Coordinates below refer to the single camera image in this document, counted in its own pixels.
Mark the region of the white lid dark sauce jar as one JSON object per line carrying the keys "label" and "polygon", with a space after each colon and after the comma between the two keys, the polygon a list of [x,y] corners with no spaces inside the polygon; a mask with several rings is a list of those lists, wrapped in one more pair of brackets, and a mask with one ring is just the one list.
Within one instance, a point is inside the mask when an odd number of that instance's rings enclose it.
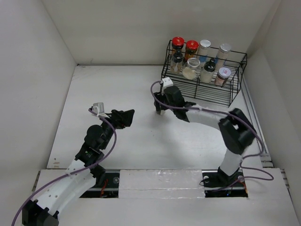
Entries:
{"label": "white lid dark sauce jar", "polygon": [[165,111],[164,111],[164,110],[157,111],[157,114],[158,114],[158,115],[164,115],[164,114],[165,114]]}

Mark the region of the black cap beige spice bottle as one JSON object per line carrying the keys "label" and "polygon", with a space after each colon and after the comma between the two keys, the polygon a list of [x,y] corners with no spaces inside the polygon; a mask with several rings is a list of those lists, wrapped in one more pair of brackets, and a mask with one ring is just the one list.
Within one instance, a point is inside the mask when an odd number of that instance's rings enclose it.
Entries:
{"label": "black cap beige spice bottle", "polygon": [[182,62],[183,62],[182,50],[177,49],[171,57],[170,71],[172,73],[179,73],[182,69]]}

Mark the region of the clear glass jar silver rim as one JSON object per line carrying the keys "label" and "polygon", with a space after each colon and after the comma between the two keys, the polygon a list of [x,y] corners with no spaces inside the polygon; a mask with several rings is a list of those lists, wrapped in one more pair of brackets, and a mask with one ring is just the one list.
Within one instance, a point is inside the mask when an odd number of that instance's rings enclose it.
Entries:
{"label": "clear glass jar silver rim", "polygon": [[194,80],[199,76],[200,60],[195,57],[189,58],[182,68],[183,76],[188,80]]}

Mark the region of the black cap white powder bottle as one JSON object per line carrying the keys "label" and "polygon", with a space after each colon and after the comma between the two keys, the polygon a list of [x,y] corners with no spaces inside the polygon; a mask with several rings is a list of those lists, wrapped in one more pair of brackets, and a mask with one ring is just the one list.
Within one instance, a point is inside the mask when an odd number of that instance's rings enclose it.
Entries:
{"label": "black cap white powder bottle", "polygon": [[216,69],[215,59],[211,58],[208,62],[205,63],[201,71],[200,81],[203,83],[210,83],[213,78],[215,69]]}

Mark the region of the red lid sauce jar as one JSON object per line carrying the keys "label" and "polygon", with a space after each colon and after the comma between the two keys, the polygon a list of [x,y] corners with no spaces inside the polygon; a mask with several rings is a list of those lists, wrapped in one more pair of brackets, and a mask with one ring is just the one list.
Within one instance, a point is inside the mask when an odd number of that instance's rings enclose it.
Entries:
{"label": "red lid sauce jar", "polygon": [[186,63],[189,58],[195,57],[198,51],[199,44],[195,40],[189,40],[186,42],[185,55],[183,61]]}
{"label": "red lid sauce jar", "polygon": [[185,43],[185,41],[182,37],[177,36],[177,37],[172,38],[172,43],[171,43],[172,50],[173,51],[176,51],[178,49],[182,50],[184,43]]}

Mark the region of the white lid brown sauce jar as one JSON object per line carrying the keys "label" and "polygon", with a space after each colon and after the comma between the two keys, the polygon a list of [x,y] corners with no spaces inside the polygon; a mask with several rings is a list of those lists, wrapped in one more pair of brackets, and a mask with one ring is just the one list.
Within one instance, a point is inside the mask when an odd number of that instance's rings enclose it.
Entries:
{"label": "white lid brown sauce jar", "polygon": [[231,75],[231,70],[227,67],[221,67],[218,70],[217,76],[215,78],[215,85],[223,87]]}

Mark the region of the silver lid bead bottle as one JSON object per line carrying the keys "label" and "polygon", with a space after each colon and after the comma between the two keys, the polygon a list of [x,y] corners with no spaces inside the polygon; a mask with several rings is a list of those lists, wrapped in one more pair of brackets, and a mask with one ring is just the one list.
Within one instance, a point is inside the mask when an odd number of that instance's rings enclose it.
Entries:
{"label": "silver lid bead bottle", "polygon": [[224,66],[225,61],[227,60],[227,57],[231,52],[231,48],[231,45],[228,43],[223,43],[220,45],[215,57],[215,69],[217,71]]}
{"label": "silver lid bead bottle", "polygon": [[210,46],[211,46],[211,42],[209,40],[201,40],[199,43],[198,55],[199,55],[201,66],[204,66],[206,62],[207,54]]}

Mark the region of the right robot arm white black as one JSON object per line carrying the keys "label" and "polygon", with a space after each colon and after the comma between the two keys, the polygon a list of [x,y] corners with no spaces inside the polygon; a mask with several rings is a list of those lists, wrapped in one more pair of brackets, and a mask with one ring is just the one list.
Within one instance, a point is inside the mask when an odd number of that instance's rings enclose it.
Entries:
{"label": "right robot arm white black", "polygon": [[210,188],[226,188],[239,182],[238,172],[245,150],[256,139],[257,132],[239,108],[217,111],[186,101],[175,85],[161,85],[151,92],[156,112],[171,110],[179,120],[198,123],[218,130],[226,147],[222,163],[212,176],[204,176],[201,184]]}

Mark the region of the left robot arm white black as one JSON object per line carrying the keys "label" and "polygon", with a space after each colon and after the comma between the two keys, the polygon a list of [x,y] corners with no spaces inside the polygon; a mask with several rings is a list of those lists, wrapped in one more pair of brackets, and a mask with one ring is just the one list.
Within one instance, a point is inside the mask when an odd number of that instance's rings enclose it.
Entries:
{"label": "left robot arm white black", "polygon": [[60,215],[66,207],[88,189],[104,183],[105,168],[100,162],[108,155],[103,151],[111,139],[117,139],[118,129],[131,126],[135,111],[112,110],[104,114],[97,113],[93,107],[89,111],[102,123],[87,129],[84,143],[65,173],[41,187],[42,195],[25,202],[21,209],[23,226],[59,225]]}

